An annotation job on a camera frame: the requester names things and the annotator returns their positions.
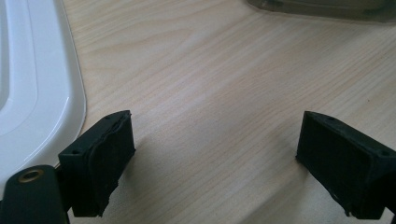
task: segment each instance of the wood grain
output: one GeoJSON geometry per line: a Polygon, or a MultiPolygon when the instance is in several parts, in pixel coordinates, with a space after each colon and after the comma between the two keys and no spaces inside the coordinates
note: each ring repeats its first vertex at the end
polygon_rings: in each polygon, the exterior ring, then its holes
{"type": "Polygon", "coordinates": [[[84,130],[130,109],[136,154],[102,218],[72,223],[389,223],[346,217],[294,155],[305,110],[396,148],[396,26],[242,0],[64,0],[84,130]]]}

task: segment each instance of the table surface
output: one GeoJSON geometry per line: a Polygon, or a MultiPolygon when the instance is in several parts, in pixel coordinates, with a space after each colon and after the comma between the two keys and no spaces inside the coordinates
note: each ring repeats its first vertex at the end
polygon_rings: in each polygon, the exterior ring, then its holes
{"type": "Polygon", "coordinates": [[[102,218],[72,223],[389,223],[346,217],[296,162],[305,110],[396,148],[396,25],[244,0],[64,0],[83,131],[132,112],[135,156],[102,218]]]}

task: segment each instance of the light wood surface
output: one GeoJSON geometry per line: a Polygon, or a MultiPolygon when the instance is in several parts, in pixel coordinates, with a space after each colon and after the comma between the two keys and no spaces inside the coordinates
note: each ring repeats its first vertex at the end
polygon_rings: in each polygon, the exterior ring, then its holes
{"type": "Polygon", "coordinates": [[[84,131],[130,109],[136,154],[100,218],[72,223],[389,223],[346,217],[294,159],[305,110],[396,148],[396,25],[243,0],[64,0],[84,131]]]}

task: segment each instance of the brown plastic object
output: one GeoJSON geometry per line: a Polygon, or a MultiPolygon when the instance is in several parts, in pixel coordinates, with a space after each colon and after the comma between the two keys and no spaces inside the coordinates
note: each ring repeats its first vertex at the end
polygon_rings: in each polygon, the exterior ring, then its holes
{"type": "Polygon", "coordinates": [[[359,21],[396,21],[396,0],[247,0],[254,7],[359,21]]]}

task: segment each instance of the white plastic container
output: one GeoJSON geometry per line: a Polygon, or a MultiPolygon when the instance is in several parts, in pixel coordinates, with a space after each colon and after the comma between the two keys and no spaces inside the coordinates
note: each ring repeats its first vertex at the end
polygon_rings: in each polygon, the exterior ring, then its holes
{"type": "Polygon", "coordinates": [[[61,0],[0,0],[0,199],[8,178],[56,165],[85,118],[77,54],[61,0]]]}

